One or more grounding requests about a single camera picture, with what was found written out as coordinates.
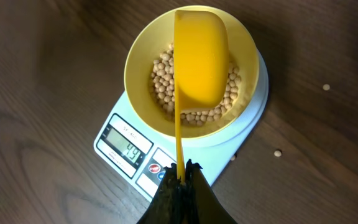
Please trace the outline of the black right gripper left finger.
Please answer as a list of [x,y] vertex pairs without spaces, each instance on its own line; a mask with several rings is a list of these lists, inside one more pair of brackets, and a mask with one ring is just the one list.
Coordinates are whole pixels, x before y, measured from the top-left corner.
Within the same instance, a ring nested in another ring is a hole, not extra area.
[[165,167],[165,175],[138,224],[181,224],[184,221],[177,165]]

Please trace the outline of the white kitchen scale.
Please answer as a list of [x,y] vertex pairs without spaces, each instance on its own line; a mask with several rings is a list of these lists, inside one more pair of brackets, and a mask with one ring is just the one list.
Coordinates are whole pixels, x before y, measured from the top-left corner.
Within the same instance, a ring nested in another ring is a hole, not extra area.
[[[212,185],[257,124],[267,102],[269,77],[259,59],[259,80],[248,107],[233,123],[207,137],[183,139],[185,159],[202,167]],[[93,147],[95,152],[148,201],[165,175],[165,167],[176,161],[175,139],[159,134],[141,121],[125,93],[104,122]]]

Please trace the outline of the soybeans in yellow bowl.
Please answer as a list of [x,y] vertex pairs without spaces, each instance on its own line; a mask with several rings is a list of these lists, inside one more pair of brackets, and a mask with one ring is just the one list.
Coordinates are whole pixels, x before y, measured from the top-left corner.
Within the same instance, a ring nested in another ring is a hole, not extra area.
[[[165,119],[175,120],[175,75],[174,75],[174,45],[169,44],[168,49],[160,53],[154,60],[152,73],[149,78],[149,92],[152,99],[165,114]],[[215,108],[206,111],[184,112],[180,115],[183,125],[202,126],[207,122],[222,118],[234,105],[239,95],[242,78],[239,67],[229,64],[226,80],[226,90],[221,102]]]

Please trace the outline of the yellow bowl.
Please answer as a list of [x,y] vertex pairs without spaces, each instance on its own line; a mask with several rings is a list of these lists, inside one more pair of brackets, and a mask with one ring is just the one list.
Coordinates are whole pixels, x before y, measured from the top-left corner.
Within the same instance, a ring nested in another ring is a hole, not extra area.
[[[222,131],[235,121],[250,106],[260,78],[261,59],[254,40],[246,27],[231,14],[210,6],[185,6],[187,11],[209,11],[219,16],[226,26],[229,58],[239,67],[241,85],[232,108],[221,119],[202,126],[183,126],[182,136],[186,139],[203,138]],[[152,61],[173,40],[173,10],[154,19],[138,35],[128,53],[124,69],[124,86],[130,104],[141,122],[154,131],[174,136],[175,125],[167,119],[150,94]]]

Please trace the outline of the yellow measuring scoop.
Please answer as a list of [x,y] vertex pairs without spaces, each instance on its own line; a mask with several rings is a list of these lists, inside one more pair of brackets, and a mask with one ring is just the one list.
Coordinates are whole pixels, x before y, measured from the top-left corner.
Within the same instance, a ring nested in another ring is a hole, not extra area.
[[185,183],[181,113],[213,109],[223,98],[228,70],[224,22],[208,11],[175,11],[175,138],[177,179]]

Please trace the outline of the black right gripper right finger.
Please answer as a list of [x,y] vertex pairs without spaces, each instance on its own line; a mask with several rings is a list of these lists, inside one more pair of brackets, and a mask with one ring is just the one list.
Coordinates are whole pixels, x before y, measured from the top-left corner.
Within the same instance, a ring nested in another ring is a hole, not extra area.
[[198,163],[186,163],[186,192],[184,198],[187,223],[236,224],[220,204],[202,173]]

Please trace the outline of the spilled soybean near bowl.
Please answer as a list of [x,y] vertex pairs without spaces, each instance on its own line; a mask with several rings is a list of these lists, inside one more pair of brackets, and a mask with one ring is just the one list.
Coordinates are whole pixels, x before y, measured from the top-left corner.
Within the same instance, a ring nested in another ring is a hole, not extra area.
[[323,90],[324,90],[324,91],[329,91],[330,88],[331,88],[331,87],[330,87],[329,84],[324,84],[324,85],[323,85]]

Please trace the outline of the spilled soybean beside scale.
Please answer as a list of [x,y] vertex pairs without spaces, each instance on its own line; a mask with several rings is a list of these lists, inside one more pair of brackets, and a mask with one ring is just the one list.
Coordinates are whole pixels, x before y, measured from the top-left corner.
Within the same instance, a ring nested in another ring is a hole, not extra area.
[[275,157],[281,157],[282,156],[282,151],[277,149],[277,150],[274,151],[273,154],[274,154]]

